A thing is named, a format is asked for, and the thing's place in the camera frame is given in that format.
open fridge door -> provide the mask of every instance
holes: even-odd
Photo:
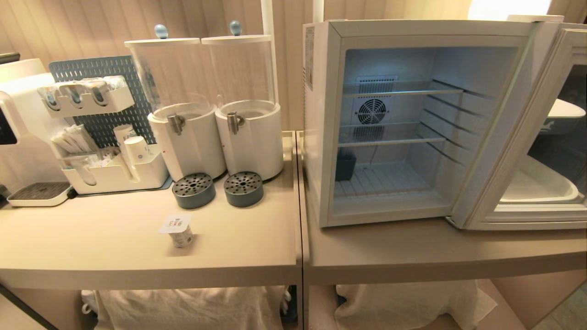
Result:
[[[505,105],[522,111],[517,117],[504,112],[496,124],[453,224],[471,230],[587,227],[586,78],[587,27],[545,23]]]

tiled floor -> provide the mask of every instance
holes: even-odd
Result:
[[[583,284],[533,330],[587,330],[587,283]]]

white towel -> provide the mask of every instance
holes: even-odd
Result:
[[[280,330],[284,290],[99,290],[95,330]]]
[[[497,304],[476,281],[337,285],[347,301],[335,311],[339,330],[408,330],[450,314],[473,330]]]

fridge label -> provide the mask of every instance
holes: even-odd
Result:
[[[314,27],[310,26],[306,28],[306,64],[305,64],[305,77],[306,85],[313,90],[312,84],[314,79]]]

beverage dispenser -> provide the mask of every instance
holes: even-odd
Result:
[[[229,174],[276,176],[283,147],[271,36],[219,36],[202,38],[202,44],[210,50],[218,83],[216,121]]]
[[[218,128],[218,91],[199,38],[127,41],[152,113],[149,124],[173,180],[226,171]]]

